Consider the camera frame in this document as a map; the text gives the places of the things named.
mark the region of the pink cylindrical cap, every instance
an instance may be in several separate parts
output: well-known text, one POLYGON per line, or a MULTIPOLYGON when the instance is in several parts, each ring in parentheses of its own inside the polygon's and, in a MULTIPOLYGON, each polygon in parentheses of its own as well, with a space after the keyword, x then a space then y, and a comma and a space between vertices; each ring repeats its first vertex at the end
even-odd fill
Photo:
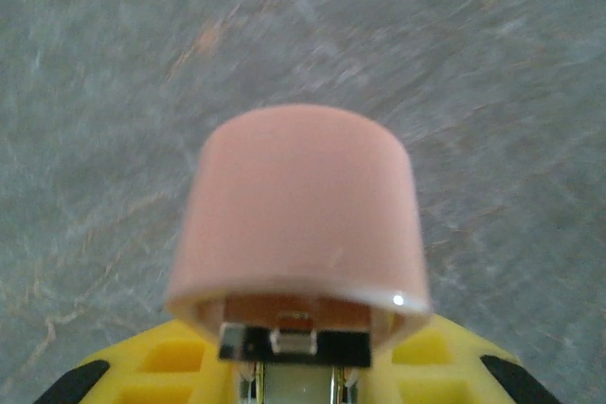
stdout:
POLYGON ((347 111, 290 105, 211 134, 167 306, 217 335, 226 299, 238 295, 368 307, 375 348, 424 324, 431 304, 413 173, 391 132, 347 111))

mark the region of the pink plastic cap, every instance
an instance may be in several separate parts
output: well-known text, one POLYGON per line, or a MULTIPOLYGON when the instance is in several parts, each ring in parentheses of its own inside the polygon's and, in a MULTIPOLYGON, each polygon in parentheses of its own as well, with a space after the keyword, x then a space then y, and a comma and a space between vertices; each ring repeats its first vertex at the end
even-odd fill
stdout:
POLYGON ((225 302, 237 307, 238 298, 246 299, 242 308, 258 302, 257 314, 287 305, 276 299, 296 301, 315 308, 325 326, 347 318, 339 302, 343 314, 353 304, 361 319, 369 314, 375 348, 427 321, 413 174, 392 133, 357 114, 308 105, 253 111, 212 133, 167 306, 217 336, 225 302))

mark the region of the gray concrete floor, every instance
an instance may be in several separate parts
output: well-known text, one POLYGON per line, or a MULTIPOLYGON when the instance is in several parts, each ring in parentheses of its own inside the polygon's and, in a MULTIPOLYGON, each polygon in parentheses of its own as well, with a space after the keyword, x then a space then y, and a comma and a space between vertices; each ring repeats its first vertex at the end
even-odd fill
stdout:
POLYGON ((0 0, 0 401, 167 319, 199 147, 253 107, 382 122, 438 311, 606 402, 606 0, 0 0))

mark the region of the square cutout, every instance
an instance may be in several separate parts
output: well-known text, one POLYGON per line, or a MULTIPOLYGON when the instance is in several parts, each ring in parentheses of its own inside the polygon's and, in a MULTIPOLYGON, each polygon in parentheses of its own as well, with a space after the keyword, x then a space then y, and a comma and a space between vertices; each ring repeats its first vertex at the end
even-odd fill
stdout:
POLYGON ((480 404, 467 382, 451 378, 411 378, 400 382, 406 404, 480 404))
POLYGON ((145 358, 144 373, 193 373, 200 371, 205 348, 193 341, 170 341, 158 344, 145 358))
POLYGON ((391 361, 412 365, 449 364, 453 355, 438 330, 425 328, 396 347, 391 361))
POLYGON ((177 385, 129 387, 120 394, 117 404, 187 404, 192 391, 177 385))

